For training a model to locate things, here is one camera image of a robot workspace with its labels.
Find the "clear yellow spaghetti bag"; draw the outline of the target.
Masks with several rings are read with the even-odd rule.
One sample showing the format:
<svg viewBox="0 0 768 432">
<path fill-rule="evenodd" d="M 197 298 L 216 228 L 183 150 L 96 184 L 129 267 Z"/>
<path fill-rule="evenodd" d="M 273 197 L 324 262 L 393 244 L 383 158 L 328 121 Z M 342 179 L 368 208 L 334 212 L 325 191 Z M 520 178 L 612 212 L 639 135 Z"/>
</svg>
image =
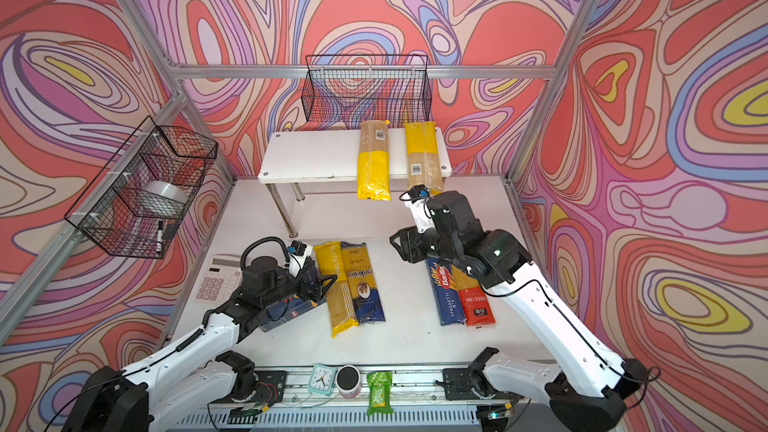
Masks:
<svg viewBox="0 0 768 432">
<path fill-rule="evenodd" d="M 423 185 L 431 195 L 443 191 L 443 178 L 438 155 L 434 122 L 405 124 L 408 188 Z"/>
</svg>

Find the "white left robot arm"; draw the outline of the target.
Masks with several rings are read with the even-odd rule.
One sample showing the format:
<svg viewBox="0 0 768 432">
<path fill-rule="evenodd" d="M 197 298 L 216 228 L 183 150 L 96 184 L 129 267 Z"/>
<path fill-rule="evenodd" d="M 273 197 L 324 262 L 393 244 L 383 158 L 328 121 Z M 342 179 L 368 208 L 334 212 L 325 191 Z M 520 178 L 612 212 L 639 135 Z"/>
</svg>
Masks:
<svg viewBox="0 0 768 432">
<path fill-rule="evenodd" d="M 337 278 L 320 274 L 311 257 L 279 265 L 262 256 L 241 270 L 240 286 L 192 332 L 121 370 L 91 374 L 64 430 L 165 431 L 203 405 L 254 390 L 252 362 L 229 363 L 232 347 L 269 321 L 269 308 L 292 297 L 318 302 Z"/>
</svg>

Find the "blue Barilla spaghetti box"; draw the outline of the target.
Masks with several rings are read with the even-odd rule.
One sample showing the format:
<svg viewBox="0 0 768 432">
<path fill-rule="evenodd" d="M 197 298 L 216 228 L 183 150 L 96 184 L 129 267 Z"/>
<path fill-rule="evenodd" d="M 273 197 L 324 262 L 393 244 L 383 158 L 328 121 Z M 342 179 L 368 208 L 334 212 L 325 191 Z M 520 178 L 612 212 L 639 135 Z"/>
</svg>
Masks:
<svg viewBox="0 0 768 432">
<path fill-rule="evenodd" d="M 426 263 L 440 325 L 465 325 L 466 316 L 450 265 L 433 258 L 429 258 Z"/>
</svg>

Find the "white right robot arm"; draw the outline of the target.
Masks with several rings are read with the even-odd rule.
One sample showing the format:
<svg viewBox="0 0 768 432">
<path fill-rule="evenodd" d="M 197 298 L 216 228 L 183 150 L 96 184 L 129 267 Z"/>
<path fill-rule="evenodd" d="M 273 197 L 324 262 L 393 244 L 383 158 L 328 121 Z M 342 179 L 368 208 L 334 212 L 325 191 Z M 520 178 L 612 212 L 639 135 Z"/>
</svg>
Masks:
<svg viewBox="0 0 768 432">
<path fill-rule="evenodd" d="M 510 232 L 487 230 L 457 191 L 433 195 L 415 186 L 400 196 L 414 224 L 390 243 L 402 260 L 434 259 L 475 279 L 487 297 L 501 299 L 536 334 L 556 368 L 485 348 L 467 367 L 481 398 L 513 393 L 546 404 L 570 431 L 611 431 L 658 376 L 639 360 L 603 344 L 552 290 L 525 246 Z"/>
</svg>

